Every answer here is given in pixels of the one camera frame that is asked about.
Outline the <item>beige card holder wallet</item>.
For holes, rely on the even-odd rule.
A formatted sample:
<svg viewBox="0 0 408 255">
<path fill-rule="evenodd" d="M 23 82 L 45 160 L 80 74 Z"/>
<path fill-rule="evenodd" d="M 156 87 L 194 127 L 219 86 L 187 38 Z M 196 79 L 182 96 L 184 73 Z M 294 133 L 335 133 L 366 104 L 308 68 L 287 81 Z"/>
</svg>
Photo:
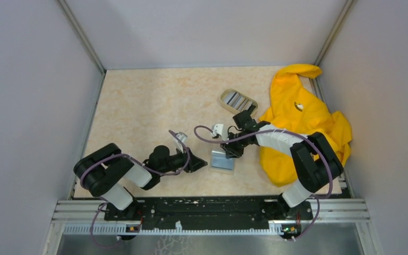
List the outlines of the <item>beige card holder wallet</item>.
<svg viewBox="0 0 408 255">
<path fill-rule="evenodd" d="M 234 175 L 235 159 L 227 158 L 225 152 L 212 150 L 210 157 L 209 170 L 211 172 Z"/>
</svg>

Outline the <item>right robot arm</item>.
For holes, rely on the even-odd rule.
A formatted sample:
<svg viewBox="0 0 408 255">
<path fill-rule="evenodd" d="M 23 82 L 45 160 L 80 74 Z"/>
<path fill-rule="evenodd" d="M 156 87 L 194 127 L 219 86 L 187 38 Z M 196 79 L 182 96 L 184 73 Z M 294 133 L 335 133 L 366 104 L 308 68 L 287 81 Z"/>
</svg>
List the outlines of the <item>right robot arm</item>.
<svg viewBox="0 0 408 255">
<path fill-rule="evenodd" d="M 293 218 L 299 211 L 299 204 L 325 185 L 332 184 L 344 171 L 335 151 L 320 132 L 305 135 L 280 129 L 267 121 L 257 122 L 247 111 L 236 114 L 233 120 L 237 133 L 224 127 L 212 128 L 213 136 L 221 137 L 220 146 L 227 158 L 240 158 L 245 147 L 256 145 L 292 159 L 297 179 L 282 193 L 282 201 L 278 204 L 278 213 L 285 219 Z"/>
</svg>

